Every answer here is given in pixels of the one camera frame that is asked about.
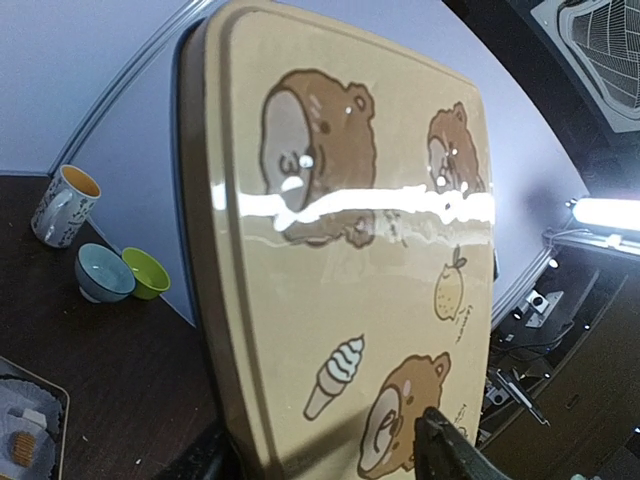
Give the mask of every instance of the table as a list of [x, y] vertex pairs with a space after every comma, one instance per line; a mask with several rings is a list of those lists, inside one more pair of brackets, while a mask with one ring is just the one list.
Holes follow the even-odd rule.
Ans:
[[49, 179], [0, 177], [0, 355], [71, 397], [64, 478], [148, 479], [215, 419], [196, 329], [158, 299], [84, 300], [68, 250], [41, 244], [29, 219]]

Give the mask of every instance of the patterned mug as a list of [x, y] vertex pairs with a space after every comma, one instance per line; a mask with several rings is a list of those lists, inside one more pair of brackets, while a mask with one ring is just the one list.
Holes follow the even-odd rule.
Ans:
[[77, 167], [63, 165], [40, 200], [31, 229], [41, 242], [66, 248], [99, 198], [100, 187], [93, 178]]

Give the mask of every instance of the green bowl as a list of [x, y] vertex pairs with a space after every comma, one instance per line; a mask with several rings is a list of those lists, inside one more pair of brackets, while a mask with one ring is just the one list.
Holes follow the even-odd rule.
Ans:
[[125, 248], [122, 260], [136, 277], [136, 288], [132, 293], [134, 297], [152, 300], [171, 287], [171, 278], [160, 262], [139, 248]]

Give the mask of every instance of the blue bowl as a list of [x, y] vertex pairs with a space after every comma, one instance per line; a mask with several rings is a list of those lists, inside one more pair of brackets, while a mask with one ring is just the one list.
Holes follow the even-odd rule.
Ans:
[[75, 271], [80, 293], [93, 303], [119, 302], [136, 288], [136, 279], [127, 264], [108, 248], [95, 243], [80, 247]]

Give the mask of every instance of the wall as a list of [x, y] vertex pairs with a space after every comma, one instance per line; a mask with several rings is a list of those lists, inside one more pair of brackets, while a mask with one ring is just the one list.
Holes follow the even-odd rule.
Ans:
[[[285, 3], [384, 36], [457, 70], [479, 87], [487, 114], [501, 276], [494, 304], [543, 250], [541, 232], [566, 218], [564, 201], [586, 192], [557, 138], [513, 78], [471, 31], [436, 0], [292, 0]], [[101, 183], [94, 223], [117, 247], [157, 256], [174, 286], [165, 296], [187, 319], [184, 269], [171, 176], [172, 45], [122, 95], [73, 163]]]
[[47, 172], [100, 93], [184, 2], [0, 2], [0, 173]]

